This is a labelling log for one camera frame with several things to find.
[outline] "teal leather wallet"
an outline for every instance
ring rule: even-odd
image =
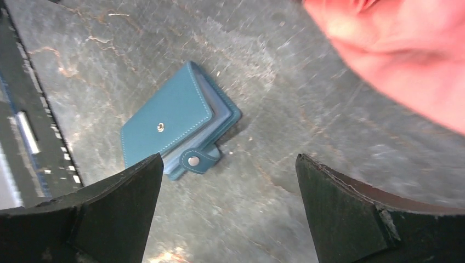
[[[205,173],[220,159],[215,142],[241,112],[199,65],[187,62],[121,128],[126,168],[160,153],[171,180]]]

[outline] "wallet strap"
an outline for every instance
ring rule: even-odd
[[[181,155],[179,164],[182,168],[196,174],[204,174],[210,167],[214,166],[220,159],[218,148],[213,144],[205,150],[197,148],[187,149]]]

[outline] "metal snap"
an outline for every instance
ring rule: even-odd
[[[197,166],[200,163],[200,159],[197,156],[192,156],[188,159],[190,166]]]
[[[165,129],[165,125],[163,123],[159,123],[157,125],[157,130],[159,133],[162,132],[164,129]]]

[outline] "card holder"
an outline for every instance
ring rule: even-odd
[[[205,173],[220,159],[215,142],[241,112],[199,65],[187,62],[121,129],[124,164],[160,153],[171,180]]]

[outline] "stone floor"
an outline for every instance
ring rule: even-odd
[[[465,207],[465,139],[360,81],[294,1],[7,3],[86,184],[123,169],[120,127],[187,60],[242,110],[216,167],[163,181],[144,262],[317,262],[302,152]]]

